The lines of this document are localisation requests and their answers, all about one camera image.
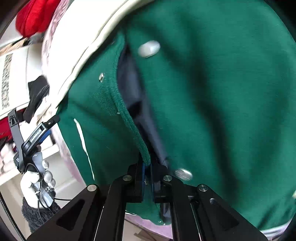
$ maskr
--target black cloth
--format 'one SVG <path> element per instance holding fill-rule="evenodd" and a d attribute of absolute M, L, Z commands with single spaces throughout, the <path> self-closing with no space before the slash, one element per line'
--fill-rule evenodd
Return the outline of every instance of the black cloth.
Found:
<path fill-rule="evenodd" d="M 123 102 L 148 148 L 150 157 L 166 166 L 170 172 L 168 155 L 154 124 L 150 104 L 141 86 L 140 75 L 128 46 L 124 47 L 118 60 L 117 84 Z M 160 190 L 160 183 L 155 185 L 154 189 Z M 160 204 L 160 218 L 166 224 L 171 222 L 169 203 Z"/>
<path fill-rule="evenodd" d="M 54 214 L 61 209 L 56 202 L 53 202 L 50 208 Z M 38 209 L 30 207 L 25 198 L 22 200 L 22 214 L 29 224 L 31 233 L 43 225 L 38 213 Z M 45 208 L 40 208 L 40 215 L 45 222 L 53 216 L 50 210 Z"/>
<path fill-rule="evenodd" d="M 23 117 L 30 123 L 35 111 L 40 106 L 42 99 L 49 94 L 49 85 L 46 78 L 41 75 L 36 80 L 28 83 L 30 102 L 26 108 Z"/>

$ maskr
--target floor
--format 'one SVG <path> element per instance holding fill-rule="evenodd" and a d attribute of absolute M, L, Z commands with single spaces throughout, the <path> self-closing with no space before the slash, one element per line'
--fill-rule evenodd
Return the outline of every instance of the floor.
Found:
<path fill-rule="evenodd" d="M 122 241 L 169 241 L 166 238 L 152 234 L 138 226 L 124 221 Z"/>

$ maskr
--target green jacket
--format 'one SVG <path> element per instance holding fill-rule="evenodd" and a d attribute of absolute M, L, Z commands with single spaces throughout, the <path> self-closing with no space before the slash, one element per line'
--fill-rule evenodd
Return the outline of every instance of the green jacket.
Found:
<path fill-rule="evenodd" d="M 150 40 L 159 52 L 139 56 Z M 259 229 L 288 222 L 296 211 L 296 43 L 277 13 L 261 0 L 157 0 L 121 21 L 59 105 L 86 184 L 110 184 L 139 152 L 150 163 L 117 87 L 126 44 L 171 170 L 189 170 L 184 183 L 207 184 Z M 144 203 L 127 211 L 158 223 L 150 195 L 146 188 Z"/>

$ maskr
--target white shelf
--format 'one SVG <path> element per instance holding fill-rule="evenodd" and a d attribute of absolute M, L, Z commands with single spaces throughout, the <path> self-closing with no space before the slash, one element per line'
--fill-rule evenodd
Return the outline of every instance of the white shelf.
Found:
<path fill-rule="evenodd" d="M 46 159 L 46 158 L 50 157 L 51 155 L 59 152 L 59 148 L 58 148 L 57 144 L 54 144 L 51 147 L 41 150 L 41 152 L 42 152 L 43 159 Z M 9 181 L 10 179 L 14 178 L 15 176 L 17 176 L 18 174 L 20 174 L 20 172 L 15 167 L 14 169 L 10 170 L 9 172 L 0 175 L 0 186 L 3 185 L 4 183 L 6 183 L 7 181 Z"/>

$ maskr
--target black cable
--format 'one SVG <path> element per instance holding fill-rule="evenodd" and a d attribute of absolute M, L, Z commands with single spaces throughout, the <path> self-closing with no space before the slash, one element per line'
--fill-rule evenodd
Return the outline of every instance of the black cable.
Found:
<path fill-rule="evenodd" d="M 29 165 L 32 165 L 32 166 L 37 170 L 37 173 L 39 174 L 39 177 L 40 177 L 40 173 L 39 173 L 37 167 L 36 167 L 33 163 L 30 163 L 30 162 L 29 162 L 29 163 L 26 165 L 25 172 L 27 172 L 27 169 L 28 169 L 28 166 L 29 166 Z"/>
<path fill-rule="evenodd" d="M 25 241 L 26 239 L 25 239 L 24 235 L 22 234 L 22 232 L 20 231 L 20 229 L 18 228 L 17 224 L 15 223 L 13 217 L 11 216 L 11 213 L 10 213 L 10 211 L 9 211 L 9 209 L 8 209 L 8 207 L 7 207 L 7 205 L 6 205 L 6 203 L 5 203 L 5 200 L 4 200 L 4 198 L 3 198 L 2 194 L 1 194 L 1 192 L 0 192 L 0 203 L 1 203 L 2 207 L 3 207 L 3 209 L 4 209 L 4 212 L 6 213 L 6 215 L 7 215 L 8 219 L 9 219 L 9 221 L 11 222 L 11 224 L 12 224 L 12 226 L 14 227 L 15 231 L 16 231 L 17 234 L 19 235 L 20 239 L 21 239 L 22 241 Z"/>
<path fill-rule="evenodd" d="M 71 199 L 61 199 L 61 198 L 54 198 L 55 200 L 60 200 L 60 201 L 71 201 Z"/>
<path fill-rule="evenodd" d="M 53 213 L 53 211 L 50 209 L 50 207 L 45 207 L 45 206 L 42 204 L 40 198 L 38 198 L 38 200 L 39 200 L 41 206 L 42 206 L 44 209 L 48 209 L 48 210 L 52 213 L 52 215 L 54 215 L 54 213 Z"/>
<path fill-rule="evenodd" d="M 40 217 L 40 219 L 41 219 L 42 223 L 44 224 L 44 221 L 43 221 L 43 219 L 42 219 L 42 217 L 41 217 L 41 214 L 40 214 L 40 207 L 39 207 L 39 203 L 40 203 L 40 201 L 39 201 L 39 199 L 38 199 L 38 213 L 39 213 L 39 217 Z"/>

